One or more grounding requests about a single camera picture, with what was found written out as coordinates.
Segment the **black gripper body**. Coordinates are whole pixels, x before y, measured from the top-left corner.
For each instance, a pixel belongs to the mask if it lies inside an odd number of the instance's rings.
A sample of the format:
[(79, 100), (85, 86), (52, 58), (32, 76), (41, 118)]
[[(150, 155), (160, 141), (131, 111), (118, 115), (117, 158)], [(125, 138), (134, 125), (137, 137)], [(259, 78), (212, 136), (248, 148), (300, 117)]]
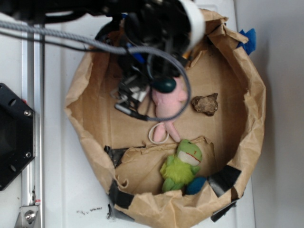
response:
[(155, 79), (183, 77), (183, 64), (179, 58), (164, 51), (127, 51), (119, 57), (118, 63), (123, 76), (117, 89), (111, 92), (111, 96), (117, 99), (115, 109), (144, 121), (169, 121), (183, 113), (183, 106), (176, 115), (169, 118), (150, 117), (138, 112), (145, 97), (152, 96), (154, 89), (151, 83)]

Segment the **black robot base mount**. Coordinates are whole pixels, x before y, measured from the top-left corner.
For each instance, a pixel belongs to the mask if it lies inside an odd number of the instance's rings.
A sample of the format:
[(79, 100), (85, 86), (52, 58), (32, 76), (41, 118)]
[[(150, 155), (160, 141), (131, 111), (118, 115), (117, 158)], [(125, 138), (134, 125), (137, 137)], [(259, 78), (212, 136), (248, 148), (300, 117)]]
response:
[(34, 159), (34, 111), (0, 84), (0, 190)]

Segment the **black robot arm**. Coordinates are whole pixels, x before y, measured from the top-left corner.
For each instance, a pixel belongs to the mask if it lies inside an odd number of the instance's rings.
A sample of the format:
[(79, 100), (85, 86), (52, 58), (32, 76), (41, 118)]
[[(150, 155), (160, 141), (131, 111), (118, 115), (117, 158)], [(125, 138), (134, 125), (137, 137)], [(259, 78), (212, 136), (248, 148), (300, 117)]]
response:
[[(115, 107), (145, 121), (152, 118), (140, 114), (138, 106), (146, 88), (168, 94), (177, 87), (175, 78), (181, 76), (190, 89), (185, 55), (205, 31), (201, 11), (191, 0), (3, 0), (0, 11), (16, 20), (2, 21), (3, 29), (63, 38), (90, 45), (94, 52), (120, 55), (125, 66)], [(94, 39), (40, 27), (86, 14), (112, 20)]]

